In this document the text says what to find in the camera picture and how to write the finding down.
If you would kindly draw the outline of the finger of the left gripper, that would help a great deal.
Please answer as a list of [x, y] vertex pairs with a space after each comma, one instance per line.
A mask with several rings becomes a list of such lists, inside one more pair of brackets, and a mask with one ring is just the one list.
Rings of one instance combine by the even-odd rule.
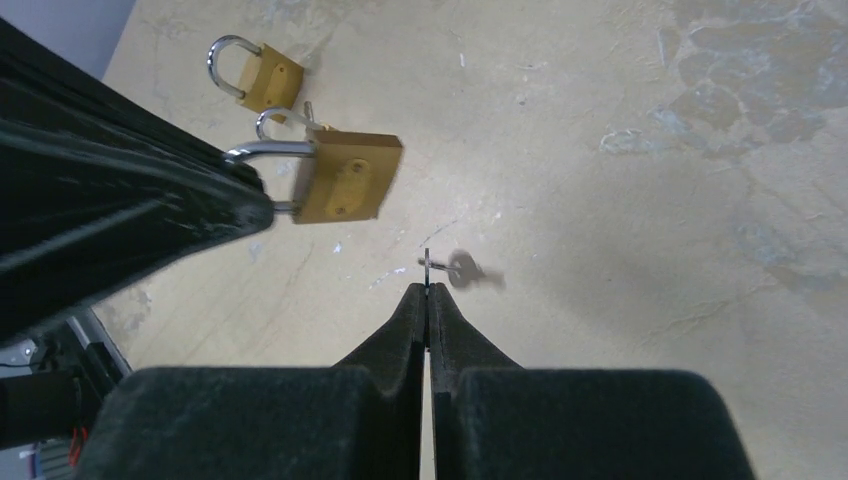
[[1, 25], [1, 341], [269, 228], [257, 172]]

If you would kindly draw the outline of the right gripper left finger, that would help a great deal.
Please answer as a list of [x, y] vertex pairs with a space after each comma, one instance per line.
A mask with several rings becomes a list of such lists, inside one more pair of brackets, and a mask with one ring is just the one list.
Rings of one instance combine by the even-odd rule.
[[426, 293], [330, 367], [157, 367], [107, 397], [78, 479], [415, 479]]

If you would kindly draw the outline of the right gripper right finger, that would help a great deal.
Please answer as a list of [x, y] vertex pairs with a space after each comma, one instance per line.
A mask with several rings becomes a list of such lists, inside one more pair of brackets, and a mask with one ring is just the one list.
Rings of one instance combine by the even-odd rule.
[[440, 479], [750, 479], [734, 421], [702, 376], [529, 369], [427, 292]]

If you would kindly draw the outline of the large brass padlock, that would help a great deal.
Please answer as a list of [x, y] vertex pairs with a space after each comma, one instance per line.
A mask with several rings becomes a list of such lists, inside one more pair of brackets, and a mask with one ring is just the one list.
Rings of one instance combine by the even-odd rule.
[[[218, 69], [220, 54], [232, 46], [249, 53], [236, 85], [226, 81]], [[268, 44], [256, 45], [238, 35], [217, 39], [208, 50], [206, 65], [210, 79], [220, 90], [257, 114], [272, 108], [290, 110], [297, 101], [306, 73], [302, 65]]]

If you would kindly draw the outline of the small brass padlock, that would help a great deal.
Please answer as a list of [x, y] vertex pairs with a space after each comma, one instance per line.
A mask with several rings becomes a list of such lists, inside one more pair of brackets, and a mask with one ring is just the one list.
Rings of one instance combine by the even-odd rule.
[[307, 131], [334, 131], [331, 125], [316, 121], [313, 103], [311, 101], [305, 101], [303, 103], [301, 113], [285, 107], [273, 107], [260, 112], [255, 122], [255, 133], [259, 140], [272, 139], [266, 132], [266, 124], [271, 120], [281, 120], [283, 123], [291, 120], [296, 124], [302, 125]]
[[243, 143], [226, 151], [223, 159], [236, 165], [259, 157], [296, 158], [292, 198], [274, 201], [273, 207], [303, 225], [377, 218], [403, 153], [395, 135], [321, 130], [307, 141]]

